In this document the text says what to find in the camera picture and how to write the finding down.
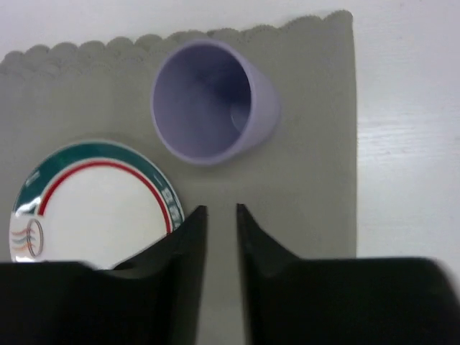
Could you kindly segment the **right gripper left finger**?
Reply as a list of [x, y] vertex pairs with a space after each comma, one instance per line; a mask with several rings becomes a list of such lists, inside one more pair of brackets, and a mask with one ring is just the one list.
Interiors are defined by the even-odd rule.
[[194, 344], [208, 210], [112, 270], [1, 265], [3, 344]]

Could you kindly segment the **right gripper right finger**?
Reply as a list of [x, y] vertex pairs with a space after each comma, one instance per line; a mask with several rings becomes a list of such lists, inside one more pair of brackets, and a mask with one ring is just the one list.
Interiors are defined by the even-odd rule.
[[459, 342], [459, 298], [436, 261], [303, 259], [243, 204], [236, 227], [248, 344]]

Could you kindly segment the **grey cloth napkin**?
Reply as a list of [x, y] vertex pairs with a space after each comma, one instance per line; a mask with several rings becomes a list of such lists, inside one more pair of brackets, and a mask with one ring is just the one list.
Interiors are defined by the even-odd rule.
[[[1, 259], [14, 200], [48, 154], [108, 139], [153, 161], [183, 209], [208, 208], [208, 254], [198, 344], [243, 344], [236, 205], [307, 257], [354, 257], [357, 237], [357, 100], [352, 15], [300, 17], [247, 30], [191, 29], [82, 45], [35, 45], [1, 59]], [[197, 38], [221, 40], [277, 89], [282, 114], [263, 144], [221, 165], [180, 161], [158, 138], [150, 92], [160, 63]]]

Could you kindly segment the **white plate with green rim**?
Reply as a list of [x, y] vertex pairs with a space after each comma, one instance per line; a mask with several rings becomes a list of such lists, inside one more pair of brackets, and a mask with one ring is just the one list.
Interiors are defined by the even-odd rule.
[[123, 144], [83, 141], [30, 173], [9, 222], [13, 262], [79, 261], [112, 269], [176, 230], [185, 216], [162, 171]]

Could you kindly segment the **purple plastic cup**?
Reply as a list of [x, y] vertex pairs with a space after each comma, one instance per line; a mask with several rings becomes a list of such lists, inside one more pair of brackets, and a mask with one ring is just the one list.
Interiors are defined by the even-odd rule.
[[235, 48], [210, 38], [186, 42], [166, 57], [150, 106], [162, 143], [192, 165], [217, 165], [263, 143], [281, 115], [269, 78]]

